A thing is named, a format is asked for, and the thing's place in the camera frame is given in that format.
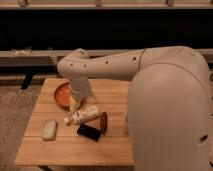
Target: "table top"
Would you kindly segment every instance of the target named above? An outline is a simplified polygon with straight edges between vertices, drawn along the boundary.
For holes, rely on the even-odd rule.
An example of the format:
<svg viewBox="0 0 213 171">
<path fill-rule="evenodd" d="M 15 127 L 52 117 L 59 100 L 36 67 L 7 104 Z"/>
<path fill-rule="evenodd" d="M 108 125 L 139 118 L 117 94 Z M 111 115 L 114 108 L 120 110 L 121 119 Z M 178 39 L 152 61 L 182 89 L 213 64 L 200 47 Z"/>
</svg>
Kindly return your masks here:
<svg viewBox="0 0 213 171">
<path fill-rule="evenodd" d="M 19 147 L 16 165 L 132 166 L 132 148 L 123 126 L 129 82 L 91 79 L 93 96 L 108 114 L 108 130 L 98 142 L 77 134 L 79 126 L 64 124 L 70 112 L 54 100 L 56 88 L 66 79 L 46 79 Z M 58 122 L 55 141 L 41 138 L 46 120 Z M 99 128 L 99 120 L 87 123 Z"/>
</svg>

